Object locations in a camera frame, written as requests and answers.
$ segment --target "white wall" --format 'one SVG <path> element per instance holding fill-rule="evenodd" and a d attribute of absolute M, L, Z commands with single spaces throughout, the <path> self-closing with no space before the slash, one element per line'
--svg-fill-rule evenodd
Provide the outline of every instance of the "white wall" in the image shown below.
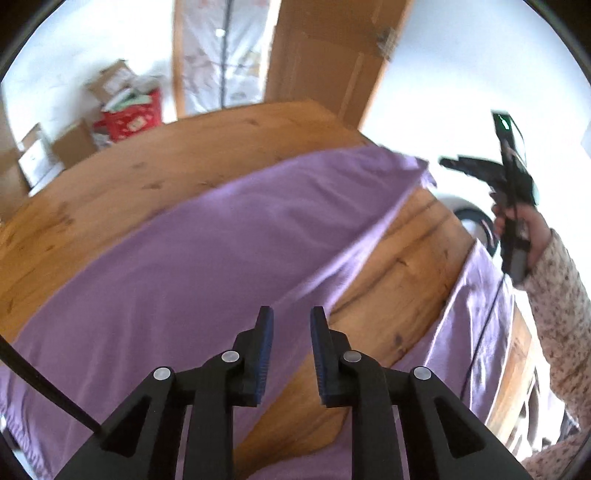
<path fill-rule="evenodd" d="M 431 161 L 457 154 L 500 161 L 491 109 L 515 118 L 540 211 L 591 288 L 591 158 L 581 146 L 591 120 L 585 76 L 522 0 L 415 0 L 363 133 Z M 438 165 L 432 172 L 440 189 L 490 207 L 485 185 Z"/>
<path fill-rule="evenodd" d="M 171 94 L 174 0 L 67 0 L 27 41 L 2 81 L 17 140 L 40 122 L 54 138 L 99 102 L 85 84 L 117 59 L 137 74 L 163 75 L 163 119 L 176 119 Z"/>

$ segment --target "hand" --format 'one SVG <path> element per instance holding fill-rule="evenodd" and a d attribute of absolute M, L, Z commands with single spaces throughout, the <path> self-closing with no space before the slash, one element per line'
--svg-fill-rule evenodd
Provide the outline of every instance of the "hand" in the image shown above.
<path fill-rule="evenodd" d="M 496 201 L 494 194 L 491 194 L 491 197 Z M 515 209 L 510 207 L 503 212 L 501 207 L 495 204 L 492 207 L 492 213 L 495 214 L 495 235 L 500 238 L 505 231 L 505 217 L 515 219 Z M 534 268 L 552 240 L 552 231 L 542 214 L 531 205 L 517 204 L 517 216 L 525 220 L 530 232 L 531 250 L 527 258 L 527 265 L 531 269 Z"/>

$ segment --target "door hinge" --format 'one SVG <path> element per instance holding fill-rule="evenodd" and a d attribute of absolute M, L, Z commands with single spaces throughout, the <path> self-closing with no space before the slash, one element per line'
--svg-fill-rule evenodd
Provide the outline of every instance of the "door hinge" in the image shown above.
<path fill-rule="evenodd" d="M 378 35 L 378 48 L 385 60 L 392 60 L 397 40 L 398 32 L 392 27 L 387 27 L 380 35 Z"/>

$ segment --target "purple cloth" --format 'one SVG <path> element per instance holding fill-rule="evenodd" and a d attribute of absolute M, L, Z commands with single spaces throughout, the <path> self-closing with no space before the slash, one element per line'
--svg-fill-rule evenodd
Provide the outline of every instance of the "purple cloth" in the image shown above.
<path fill-rule="evenodd" d="M 58 291 L 14 346 L 98 421 L 160 365 L 193 368 L 275 310 L 267 392 L 235 414 L 240 442 L 310 350 L 309 311 L 329 312 L 427 164 L 379 147 L 305 155 L 159 216 Z M 89 437 L 0 368 L 0 412 L 38 476 Z"/>
<path fill-rule="evenodd" d="M 459 397 L 478 337 L 493 305 L 465 399 L 465 404 L 482 422 L 488 418 L 501 384 L 513 319 L 514 298 L 509 282 L 504 282 L 493 304 L 501 276 L 486 249 L 475 242 L 441 319 L 392 367 L 410 372 L 417 365 L 425 365 Z M 337 439 L 328 447 L 312 455 L 270 465 L 251 475 L 249 480 L 350 480 L 351 445 L 349 416 Z"/>

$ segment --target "pile of boxes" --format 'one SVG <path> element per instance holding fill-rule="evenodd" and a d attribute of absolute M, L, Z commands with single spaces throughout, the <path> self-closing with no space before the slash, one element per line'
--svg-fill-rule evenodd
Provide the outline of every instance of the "pile of boxes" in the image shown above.
<path fill-rule="evenodd" d="M 86 85 L 100 102 L 101 120 L 92 131 L 79 120 L 50 142 L 37 124 L 18 143 L 24 179 L 34 195 L 65 168 L 97 152 L 97 138 L 106 144 L 120 142 L 162 124 L 159 81 L 156 77 L 137 76 L 123 60 L 116 61 Z"/>
<path fill-rule="evenodd" d="M 88 89 L 103 105 L 93 127 L 105 128 L 113 142 L 162 124 L 158 79 L 138 77 L 123 60 L 102 71 Z"/>

